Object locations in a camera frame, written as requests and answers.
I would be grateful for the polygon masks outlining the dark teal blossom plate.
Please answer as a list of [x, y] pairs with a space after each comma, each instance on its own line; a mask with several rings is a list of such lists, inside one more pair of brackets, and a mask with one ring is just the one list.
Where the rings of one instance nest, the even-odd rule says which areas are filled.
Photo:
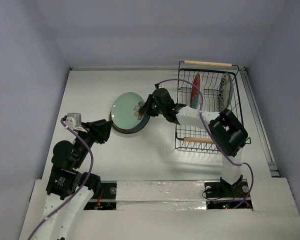
[[112, 121], [112, 125], [117, 126], [115, 120], [119, 120], [119, 118], [124, 119], [124, 120], [132, 121], [133, 123], [138, 123], [138, 125], [136, 125], [133, 128], [136, 128], [139, 131], [144, 129], [146, 127], [146, 125], [148, 124], [149, 120], [150, 120], [150, 117], [148, 115], [144, 116], [144, 118], [142, 120], [138, 120], [138, 117], [134, 116], [133, 113], [120, 113], [119, 115], [116, 115], [116, 114], [113, 114], [112, 112], [110, 112], [109, 120]]

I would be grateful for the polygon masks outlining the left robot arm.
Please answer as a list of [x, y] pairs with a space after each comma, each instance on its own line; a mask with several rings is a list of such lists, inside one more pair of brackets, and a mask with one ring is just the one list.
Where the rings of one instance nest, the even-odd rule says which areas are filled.
[[52, 168], [46, 186], [45, 205], [36, 240], [66, 240], [79, 214], [91, 198], [104, 193], [100, 176], [78, 169], [86, 156], [93, 156], [92, 146], [108, 141], [113, 122], [105, 119], [81, 122], [71, 116], [60, 120], [75, 139], [58, 142], [52, 151]]

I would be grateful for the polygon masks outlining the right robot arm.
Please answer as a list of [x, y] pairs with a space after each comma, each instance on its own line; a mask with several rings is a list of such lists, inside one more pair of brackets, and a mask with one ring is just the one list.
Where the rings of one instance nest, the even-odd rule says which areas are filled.
[[221, 192], [225, 196], [232, 196], [238, 191], [243, 180], [241, 151], [248, 132], [231, 110], [211, 112], [194, 109], [186, 104], [175, 103], [168, 90], [158, 88], [148, 96], [146, 102], [136, 104], [134, 115], [139, 120], [145, 116], [162, 115], [170, 123], [205, 129], [222, 154]]

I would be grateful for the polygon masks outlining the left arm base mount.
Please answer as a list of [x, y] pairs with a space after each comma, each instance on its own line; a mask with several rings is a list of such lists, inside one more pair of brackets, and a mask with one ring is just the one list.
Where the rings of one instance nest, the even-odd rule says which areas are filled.
[[84, 210], [109, 211], [117, 208], [117, 182], [102, 181], [100, 191], [85, 205]]

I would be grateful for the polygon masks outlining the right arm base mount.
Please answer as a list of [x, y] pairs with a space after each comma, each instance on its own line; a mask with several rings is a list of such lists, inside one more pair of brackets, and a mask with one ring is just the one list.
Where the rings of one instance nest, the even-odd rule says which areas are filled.
[[247, 196], [249, 187], [246, 181], [234, 191], [225, 191], [219, 181], [205, 182], [204, 187], [202, 197], [208, 210], [253, 209], [251, 198]]

